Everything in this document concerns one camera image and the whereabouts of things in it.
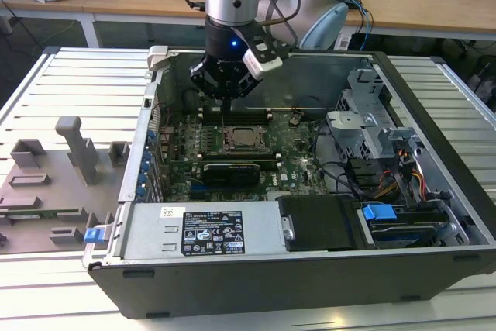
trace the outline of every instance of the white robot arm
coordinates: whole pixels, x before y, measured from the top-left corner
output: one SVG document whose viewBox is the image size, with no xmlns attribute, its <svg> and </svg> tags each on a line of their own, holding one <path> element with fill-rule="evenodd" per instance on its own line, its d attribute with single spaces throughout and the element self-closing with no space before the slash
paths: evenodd
<svg viewBox="0 0 496 331">
<path fill-rule="evenodd" d="M 192 81 L 229 111 L 234 98 L 246 96 L 282 66 L 274 39 L 307 49 L 328 48 L 346 19 L 345 1 L 206 0 L 203 5 L 186 0 L 206 11 L 205 55 L 191 68 Z"/>
</svg>

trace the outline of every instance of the barcode sticker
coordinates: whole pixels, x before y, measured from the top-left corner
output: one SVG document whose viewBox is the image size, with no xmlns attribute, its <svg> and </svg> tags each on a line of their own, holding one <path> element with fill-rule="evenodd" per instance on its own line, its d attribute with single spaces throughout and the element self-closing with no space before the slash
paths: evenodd
<svg viewBox="0 0 496 331">
<path fill-rule="evenodd" d="M 183 217 L 184 211 L 186 211 L 186 207 L 162 207 L 160 217 Z"/>
</svg>

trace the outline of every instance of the yellow wire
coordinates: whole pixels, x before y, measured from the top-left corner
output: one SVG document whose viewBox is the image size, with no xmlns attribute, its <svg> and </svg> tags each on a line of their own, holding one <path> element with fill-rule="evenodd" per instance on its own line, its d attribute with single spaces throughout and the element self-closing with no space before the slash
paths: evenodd
<svg viewBox="0 0 496 331">
<path fill-rule="evenodd" d="M 383 191 L 380 191 L 379 194 L 377 194 L 374 198 L 380 198 L 380 197 L 386 195 L 388 192 L 390 192 L 391 190 L 393 190 L 397 186 L 398 186 L 398 184 L 396 182 L 394 184 L 389 185 Z"/>
</svg>

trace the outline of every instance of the motherboard chip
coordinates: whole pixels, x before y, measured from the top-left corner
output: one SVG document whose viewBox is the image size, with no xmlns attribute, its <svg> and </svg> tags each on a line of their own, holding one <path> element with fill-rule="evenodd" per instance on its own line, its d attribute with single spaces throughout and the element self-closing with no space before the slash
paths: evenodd
<svg viewBox="0 0 496 331">
<path fill-rule="evenodd" d="M 228 126 L 224 128 L 224 150 L 265 151 L 262 126 Z"/>
</svg>

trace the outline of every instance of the circuit board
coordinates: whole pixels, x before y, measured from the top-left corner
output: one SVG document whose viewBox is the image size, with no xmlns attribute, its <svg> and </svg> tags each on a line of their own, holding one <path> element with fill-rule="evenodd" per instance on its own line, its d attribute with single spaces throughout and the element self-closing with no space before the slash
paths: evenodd
<svg viewBox="0 0 496 331">
<path fill-rule="evenodd" d="M 327 187 L 313 164 L 310 151 L 315 122 L 290 126 L 290 118 L 290 112 L 274 112 L 266 126 L 229 127 L 206 126 L 194 116 L 176 116 L 161 130 L 161 138 L 166 143 L 162 146 L 161 166 L 165 202 L 266 201 L 280 195 L 326 194 Z M 260 181 L 255 185 L 205 187 L 202 168 L 215 162 L 202 160 L 198 154 L 208 151 L 215 156 L 229 148 L 229 142 L 231 149 L 251 150 L 255 157 L 277 152 L 277 160 L 248 162 L 262 165 Z M 271 162 L 270 165 L 276 167 L 267 168 L 263 162 Z"/>
</svg>

